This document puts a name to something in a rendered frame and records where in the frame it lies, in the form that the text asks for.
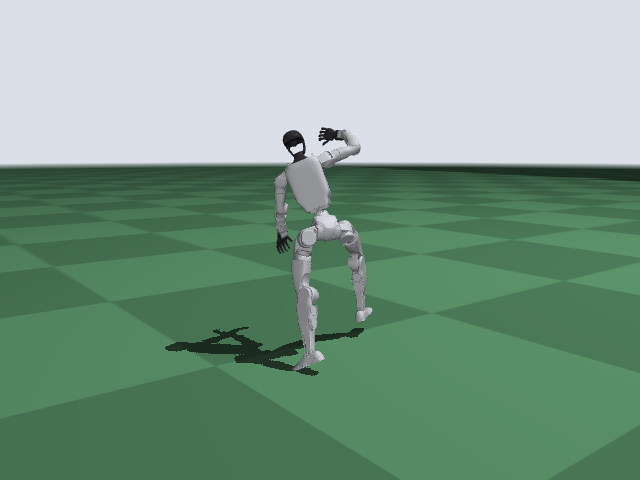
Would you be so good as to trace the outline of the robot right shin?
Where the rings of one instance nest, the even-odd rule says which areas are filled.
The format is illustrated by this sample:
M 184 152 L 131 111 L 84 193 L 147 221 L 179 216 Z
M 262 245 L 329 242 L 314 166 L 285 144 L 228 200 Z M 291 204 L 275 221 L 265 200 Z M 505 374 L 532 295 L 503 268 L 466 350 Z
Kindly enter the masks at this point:
M 360 311 L 360 308 L 365 311 L 366 265 L 363 256 L 358 259 L 358 268 L 359 271 L 353 270 L 351 272 L 351 279 L 356 294 L 358 311 Z

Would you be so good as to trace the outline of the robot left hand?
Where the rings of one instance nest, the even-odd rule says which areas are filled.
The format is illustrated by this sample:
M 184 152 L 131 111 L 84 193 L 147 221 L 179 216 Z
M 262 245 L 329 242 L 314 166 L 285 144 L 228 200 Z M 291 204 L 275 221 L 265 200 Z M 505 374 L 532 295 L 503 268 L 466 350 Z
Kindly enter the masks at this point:
M 287 232 L 287 233 L 288 233 L 288 232 Z M 287 245 L 287 247 L 290 249 L 290 247 L 289 247 L 289 245 L 288 245 L 288 243 L 287 243 L 287 239 L 289 239 L 289 240 L 290 240 L 290 242 L 292 242 L 292 239 L 291 239 L 289 236 L 286 236 L 285 238 L 281 239 L 281 235 L 280 235 L 279 233 L 278 233 L 277 237 L 278 237 L 278 239 L 277 239 L 277 250 L 278 250 L 278 252 L 281 254 L 281 252 L 280 252 L 280 249 L 281 249 L 281 251 L 284 253 L 283 248 L 284 248 L 284 249 L 285 249 L 285 251 L 287 252 L 287 249 L 286 249 L 286 247 L 285 247 L 285 244 L 286 244 L 286 245 Z M 284 244 L 284 243 L 285 243 L 285 244 Z M 283 248 L 282 248 L 282 246 L 283 246 Z M 280 247 L 280 249 L 279 249 L 279 247 Z

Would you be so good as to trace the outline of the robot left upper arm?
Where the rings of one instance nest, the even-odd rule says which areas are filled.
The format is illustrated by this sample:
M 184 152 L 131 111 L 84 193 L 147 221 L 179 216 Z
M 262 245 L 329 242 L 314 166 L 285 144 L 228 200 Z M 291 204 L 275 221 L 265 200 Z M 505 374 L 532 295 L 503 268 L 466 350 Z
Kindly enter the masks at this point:
M 288 181 L 285 176 L 285 171 L 279 173 L 274 182 L 277 214 L 285 215 L 288 213 L 288 204 L 285 203 L 287 190 L 285 186 L 287 183 Z

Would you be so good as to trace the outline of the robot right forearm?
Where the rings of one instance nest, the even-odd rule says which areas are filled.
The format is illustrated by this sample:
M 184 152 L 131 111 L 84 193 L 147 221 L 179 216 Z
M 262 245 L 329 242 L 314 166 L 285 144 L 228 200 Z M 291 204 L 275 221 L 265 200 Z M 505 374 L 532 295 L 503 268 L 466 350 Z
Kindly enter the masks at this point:
M 337 138 L 342 138 L 345 143 L 350 146 L 356 146 L 359 144 L 358 138 L 349 130 L 337 131 Z

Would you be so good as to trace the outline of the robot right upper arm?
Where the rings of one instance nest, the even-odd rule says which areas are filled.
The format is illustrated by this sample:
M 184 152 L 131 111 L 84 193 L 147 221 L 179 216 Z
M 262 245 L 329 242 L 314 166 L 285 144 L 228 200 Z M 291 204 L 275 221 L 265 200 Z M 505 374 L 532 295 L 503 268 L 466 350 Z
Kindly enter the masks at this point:
M 340 160 L 343 160 L 351 155 L 357 155 L 360 152 L 360 143 L 356 146 L 341 147 L 333 151 L 325 151 L 317 158 L 321 165 L 326 169 L 334 166 L 334 164 Z M 332 157 L 333 156 L 333 157 Z

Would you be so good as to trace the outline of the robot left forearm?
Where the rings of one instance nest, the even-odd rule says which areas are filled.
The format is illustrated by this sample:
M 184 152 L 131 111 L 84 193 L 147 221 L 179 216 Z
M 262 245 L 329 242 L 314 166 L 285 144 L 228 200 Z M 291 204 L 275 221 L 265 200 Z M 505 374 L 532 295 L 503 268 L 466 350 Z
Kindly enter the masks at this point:
M 286 214 L 285 215 L 277 214 L 276 206 L 275 206 L 275 221 L 276 221 L 277 234 L 279 233 L 281 235 L 281 239 L 288 236 L 287 226 L 286 226 Z

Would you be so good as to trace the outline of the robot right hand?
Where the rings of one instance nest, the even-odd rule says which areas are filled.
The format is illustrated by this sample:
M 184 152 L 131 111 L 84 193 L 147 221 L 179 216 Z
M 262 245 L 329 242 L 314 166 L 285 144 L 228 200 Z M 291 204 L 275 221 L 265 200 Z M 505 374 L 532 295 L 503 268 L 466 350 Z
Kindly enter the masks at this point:
M 319 141 L 321 140 L 326 140 L 322 145 L 325 145 L 327 142 L 329 142 L 330 140 L 332 141 L 333 139 L 335 140 L 343 140 L 342 138 L 337 138 L 337 131 L 342 131 L 342 130 L 333 130 L 331 128 L 321 128 L 322 130 L 326 130 L 326 131 L 320 131 L 320 134 L 318 135 L 319 137 L 324 136 L 322 138 L 319 138 Z M 322 134 L 324 133 L 324 134 Z

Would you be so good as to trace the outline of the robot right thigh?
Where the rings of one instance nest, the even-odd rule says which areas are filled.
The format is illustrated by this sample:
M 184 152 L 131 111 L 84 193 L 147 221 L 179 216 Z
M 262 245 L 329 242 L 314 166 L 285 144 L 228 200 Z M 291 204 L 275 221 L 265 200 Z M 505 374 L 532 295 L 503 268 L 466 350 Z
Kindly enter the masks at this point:
M 340 243 L 343 243 L 343 246 L 350 254 L 348 267 L 350 267 L 351 270 L 359 271 L 358 259 L 360 256 L 363 256 L 363 251 L 358 232 L 355 231 L 352 224 L 347 220 L 340 221 L 338 224 L 340 226 L 340 237 L 338 240 Z

